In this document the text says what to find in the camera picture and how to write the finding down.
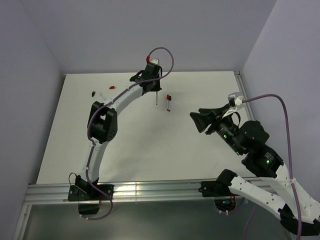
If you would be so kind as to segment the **white marker red tip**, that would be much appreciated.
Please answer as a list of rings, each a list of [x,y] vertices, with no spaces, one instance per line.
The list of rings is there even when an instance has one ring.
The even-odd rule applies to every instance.
[[[169,94],[166,96],[166,100],[167,100],[167,108],[166,108],[166,110],[168,112],[170,112],[171,111],[171,96]]]
[[[155,104],[158,105],[158,91],[155,92]]]

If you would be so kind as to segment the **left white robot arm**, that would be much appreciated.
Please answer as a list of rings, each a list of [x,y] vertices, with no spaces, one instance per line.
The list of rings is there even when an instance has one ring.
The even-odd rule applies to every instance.
[[[103,102],[94,102],[91,106],[87,138],[90,141],[88,159],[75,179],[79,194],[86,200],[91,200],[98,193],[97,182],[104,152],[108,144],[118,132],[118,116],[134,100],[148,92],[161,90],[159,78],[162,67],[158,59],[147,62],[144,70],[132,76],[119,95]]]

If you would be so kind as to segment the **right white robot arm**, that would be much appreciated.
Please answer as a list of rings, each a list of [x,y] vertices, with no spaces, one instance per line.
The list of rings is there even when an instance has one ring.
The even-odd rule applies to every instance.
[[[199,192],[203,197],[238,195],[263,207],[280,220],[281,225],[297,236],[320,234],[320,203],[313,199],[299,183],[290,177],[283,159],[266,145],[269,134],[257,120],[241,126],[227,113],[228,106],[200,108],[189,115],[199,133],[217,133],[238,155],[241,163],[256,177],[270,186],[270,193],[224,169],[214,181],[203,181]]]

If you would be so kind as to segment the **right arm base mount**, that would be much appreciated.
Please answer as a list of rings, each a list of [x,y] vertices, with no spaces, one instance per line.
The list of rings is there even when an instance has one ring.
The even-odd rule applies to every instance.
[[[214,198],[215,206],[221,211],[231,211],[236,207],[235,195],[230,192],[229,188],[218,181],[202,181],[198,192],[202,197]]]

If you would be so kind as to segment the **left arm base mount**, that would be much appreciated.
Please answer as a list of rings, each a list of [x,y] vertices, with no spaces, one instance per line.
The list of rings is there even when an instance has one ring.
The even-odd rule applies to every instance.
[[[101,201],[113,199],[113,184],[98,184],[98,180],[96,180],[93,185],[99,191],[79,175],[76,177],[75,183],[70,185],[67,200],[78,202],[78,212],[81,215],[96,215],[100,210]]]

